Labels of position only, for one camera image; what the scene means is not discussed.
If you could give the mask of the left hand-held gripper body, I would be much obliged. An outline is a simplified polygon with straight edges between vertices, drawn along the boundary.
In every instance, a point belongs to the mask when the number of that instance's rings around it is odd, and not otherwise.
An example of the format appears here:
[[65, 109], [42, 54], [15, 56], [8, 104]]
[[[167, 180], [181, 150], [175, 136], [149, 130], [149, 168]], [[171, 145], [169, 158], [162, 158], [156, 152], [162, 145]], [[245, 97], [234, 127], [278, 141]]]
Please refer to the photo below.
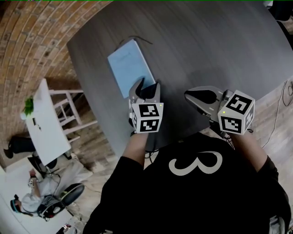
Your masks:
[[129, 117], [135, 133], [156, 133], [163, 118], [164, 103], [147, 102], [138, 98], [129, 100]]

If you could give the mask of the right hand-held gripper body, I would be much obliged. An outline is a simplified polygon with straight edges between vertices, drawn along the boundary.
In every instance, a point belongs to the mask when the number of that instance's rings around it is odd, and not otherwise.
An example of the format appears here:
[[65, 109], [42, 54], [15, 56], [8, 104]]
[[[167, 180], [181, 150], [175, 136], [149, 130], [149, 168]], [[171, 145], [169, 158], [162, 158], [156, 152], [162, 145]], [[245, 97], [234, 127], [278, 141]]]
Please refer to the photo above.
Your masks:
[[239, 90], [210, 89], [210, 92], [210, 119], [223, 132], [243, 135], [254, 118], [255, 99]]

